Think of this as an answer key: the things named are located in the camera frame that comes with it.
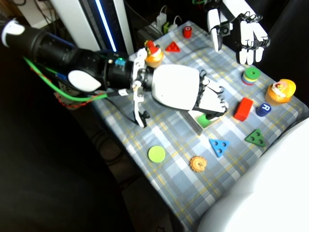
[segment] triangle with holes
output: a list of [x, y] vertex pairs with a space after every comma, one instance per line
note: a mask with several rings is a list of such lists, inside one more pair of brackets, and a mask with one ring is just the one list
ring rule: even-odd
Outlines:
[[266, 144], [264, 142], [264, 138], [262, 136], [262, 133], [260, 129], [256, 129], [253, 131], [246, 139], [245, 141], [255, 144], [257, 146], [265, 147]]
[[216, 139], [209, 139], [214, 152], [216, 153], [217, 157], [221, 157], [225, 150], [227, 149], [228, 145], [230, 144], [229, 141], [225, 140], [216, 140]]
[[180, 48], [175, 42], [171, 42], [170, 45], [165, 49], [167, 52], [180, 52]]

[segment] blue led light strip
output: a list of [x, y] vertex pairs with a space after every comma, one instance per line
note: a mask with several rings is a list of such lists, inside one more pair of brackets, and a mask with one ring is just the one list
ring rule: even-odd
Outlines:
[[97, 4], [97, 7], [98, 7], [98, 12], [100, 13], [100, 16], [102, 18], [102, 22], [104, 24], [104, 27], [105, 27], [105, 30], [106, 30], [106, 33], [108, 35], [108, 38], [110, 40], [110, 43], [112, 45], [112, 50], [114, 52], [116, 52], [116, 46], [114, 44], [114, 40], [112, 39], [112, 34], [111, 34], [111, 31], [110, 31], [110, 28], [108, 27], [108, 24], [107, 24], [107, 21], [106, 21], [106, 18], [105, 18], [105, 15], [104, 15], [104, 12], [103, 12], [103, 8], [102, 8], [102, 5], [101, 5], [101, 2], [100, 0], [96, 0], [96, 4]]

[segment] red rectangular block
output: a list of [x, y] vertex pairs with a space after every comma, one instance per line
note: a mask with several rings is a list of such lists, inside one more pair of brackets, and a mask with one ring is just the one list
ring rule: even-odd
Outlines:
[[247, 119], [251, 106], [253, 105], [253, 101], [248, 98], [243, 98], [241, 102], [238, 104], [237, 110], [234, 114], [234, 118], [244, 121]]

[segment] tablecloth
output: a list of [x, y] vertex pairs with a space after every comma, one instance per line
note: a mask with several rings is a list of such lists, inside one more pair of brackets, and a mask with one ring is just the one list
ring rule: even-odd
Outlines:
[[[190, 39], [182, 35], [185, 26], [193, 29]], [[200, 136], [180, 112], [156, 103], [150, 93], [145, 94], [142, 105], [151, 116], [144, 129], [124, 118], [109, 102], [93, 102], [97, 113], [122, 142], [187, 231], [195, 231], [205, 211], [290, 125], [306, 118], [309, 111], [305, 104], [293, 97], [287, 104], [272, 107], [266, 117], [259, 117], [252, 110], [244, 122], [234, 119], [234, 110], [243, 97], [252, 99], [254, 107], [259, 106], [265, 102], [266, 87], [274, 81], [262, 73], [254, 86], [243, 84], [241, 75], [248, 66], [238, 64], [235, 52], [225, 45], [218, 53], [214, 52], [210, 38], [205, 35], [204, 30], [188, 21], [156, 41], [163, 49], [172, 41], [181, 49], [179, 53], [165, 52], [164, 64], [175, 63], [198, 70], [205, 69], [209, 78], [225, 88], [228, 112], [207, 127]], [[133, 96], [114, 97], [113, 101], [133, 118]], [[244, 140], [257, 128], [265, 139], [264, 148]], [[223, 156], [217, 158], [209, 139], [230, 142]], [[148, 159], [147, 152], [154, 145], [160, 145], [166, 150], [166, 157], [161, 163], [153, 163]], [[190, 169], [189, 160], [194, 156], [202, 156], [207, 160], [204, 172], [196, 173]]]

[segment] robotic hand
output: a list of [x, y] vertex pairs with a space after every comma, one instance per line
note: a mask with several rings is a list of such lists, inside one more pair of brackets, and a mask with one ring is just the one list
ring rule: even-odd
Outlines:
[[239, 35], [237, 60], [240, 64], [253, 64], [262, 60], [263, 51], [270, 39], [259, 24], [262, 16], [256, 14], [245, 0], [208, 0], [204, 5], [207, 13], [208, 32], [213, 47], [218, 52], [224, 36], [234, 28]]
[[1, 31], [2, 43], [21, 53], [46, 70], [61, 73], [58, 81], [81, 92], [90, 93], [108, 88], [119, 95], [133, 90], [136, 122], [146, 127], [145, 111], [139, 111], [144, 101], [143, 91], [151, 91], [159, 103], [180, 110], [204, 112], [208, 120], [221, 117], [227, 107], [223, 89], [206, 73], [183, 65], [161, 65], [157, 69], [145, 66], [147, 52], [138, 51], [132, 62], [114, 52], [93, 52], [80, 49], [50, 33], [18, 24], [12, 20]]

